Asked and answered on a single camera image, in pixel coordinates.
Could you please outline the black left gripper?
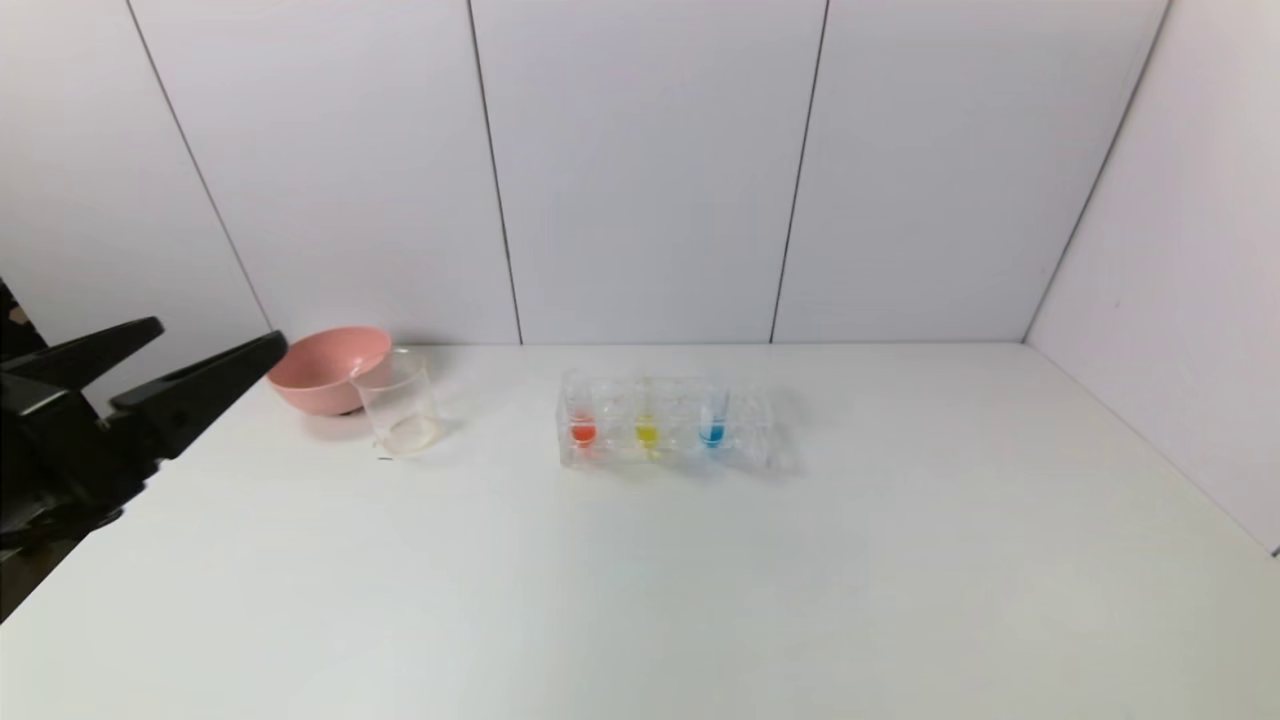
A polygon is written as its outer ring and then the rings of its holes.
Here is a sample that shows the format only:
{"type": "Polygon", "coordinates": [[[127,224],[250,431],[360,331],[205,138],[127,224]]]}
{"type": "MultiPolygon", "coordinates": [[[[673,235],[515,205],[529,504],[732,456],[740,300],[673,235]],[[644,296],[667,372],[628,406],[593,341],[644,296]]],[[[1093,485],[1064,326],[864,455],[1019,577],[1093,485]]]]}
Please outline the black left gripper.
{"type": "Polygon", "coordinates": [[[111,398],[108,423],[78,391],[164,334],[125,322],[3,364],[3,557],[115,521],[160,460],[179,457],[287,354],[273,331],[111,398]]]}

